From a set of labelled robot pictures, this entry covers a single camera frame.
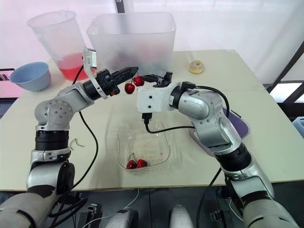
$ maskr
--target black connector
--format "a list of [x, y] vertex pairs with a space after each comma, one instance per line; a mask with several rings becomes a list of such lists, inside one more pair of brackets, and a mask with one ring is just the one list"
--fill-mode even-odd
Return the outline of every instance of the black connector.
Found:
[[142, 119], [144, 124], [149, 124], [150, 119], [152, 118], [152, 113], [143, 113]]
[[181, 84], [181, 90], [186, 91], [187, 89], [195, 89], [195, 84], [192, 82], [182, 82]]

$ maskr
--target white curtain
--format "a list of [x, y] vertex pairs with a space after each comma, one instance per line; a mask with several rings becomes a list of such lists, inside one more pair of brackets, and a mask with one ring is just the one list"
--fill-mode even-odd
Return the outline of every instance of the white curtain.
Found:
[[0, 1], [0, 68], [17, 68], [30, 62], [50, 59], [34, 32], [26, 25], [34, 16], [58, 10], [76, 12], [84, 40], [91, 46], [86, 29], [92, 19], [103, 13], [117, 12], [114, 0]]
[[304, 40], [302, 0], [124, 0], [124, 4], [126, 12], [171, 12], [177, 25], [176, 51], [235, 49], [261, 83], [274, 82]]

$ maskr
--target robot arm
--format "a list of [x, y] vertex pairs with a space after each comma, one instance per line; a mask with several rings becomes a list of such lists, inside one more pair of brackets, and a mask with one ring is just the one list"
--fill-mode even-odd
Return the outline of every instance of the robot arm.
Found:
[[75, 168], [68, 161], [68, 130], [73, 115], [100, 97], [118, 94], [117, 86], [138, 70], [128, 67], [110, 74], [105, 69], [94, 76], [95, 52], [86, 48], [84, 69], [90, 80], [75, 83], [36, 107], [36, 144], [31, 152], [27, 192], [0, 205], [0, 228], [39, 228], [44, 224], [58, 198], [73, 188]]
[[233, 201], [244, 208], [244, 225], [250, 228], [298, 227], [291, 215], [273, 200], [272, 185], [254, 157], [242, 143], [230, 120], [224, 115], [222, 101], [215, 92], [199, 92], [189, 82], [158, 83], [154, 88], [139, 88], [137, 109], [148, 124], [151, 113], [178, 109], [188, 116], [199, 140], [215, 155], [225, 174]]

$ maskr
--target cherry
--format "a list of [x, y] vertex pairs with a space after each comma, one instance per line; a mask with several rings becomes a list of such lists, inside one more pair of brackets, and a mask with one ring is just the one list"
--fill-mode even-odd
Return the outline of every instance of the cherry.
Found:
[[124, 90], [127, 94], [132, 94], [135, 90], [135, 86], [128, 82], [124, 85]]
[[127, 164], [127, 169], [136, 169], [136, 167], [137, 167], [136, 161], [129, 160], [129, 162]]
[[138, 168], [142, 168], [142, 167], [146, 167], [146, 166], [148, 166], [148, 163], [147, 163], [145, 160], [139, 159], [139, 160], [137, 161], [137, 167], [138, 167]]
[[136, 86], [143, 86], [144, 84], [144, 80], [140, 76], [133, 78], [133, 82]]

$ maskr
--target clear plastic container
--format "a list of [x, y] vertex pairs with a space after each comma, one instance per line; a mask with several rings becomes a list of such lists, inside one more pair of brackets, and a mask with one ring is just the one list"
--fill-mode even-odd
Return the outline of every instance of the clear plastic container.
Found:
[[[72, 11], [56, 11], [30, 19], [27, 25], [51, 55], [64, 77], [73, 81], [83, 65], [82, 52], [85, 42]], [[83, 70], [78, 80], [87, 78]]]
[[[163, 124], [154, 120], [149, 123], [152, 131], [164, 129]], [[154, 168], [161, 168], [170, 156], [170, 146], [166, 133], [150, 134], [146, 131], [143, 122], [131, 122], [118, 131], [119, 155], [118, 163], [124, 170], [132, 174], [140, 174]], [[127, 169], [129, 160], [147, 161], [148, 166], [136, 169]]]
[[162, 76], [169, 70], [175, 30], [173, 16], [158, 12], [100, 15], [86, 32], [99, 69], [114, 72], [137, 66], [140, 75]]

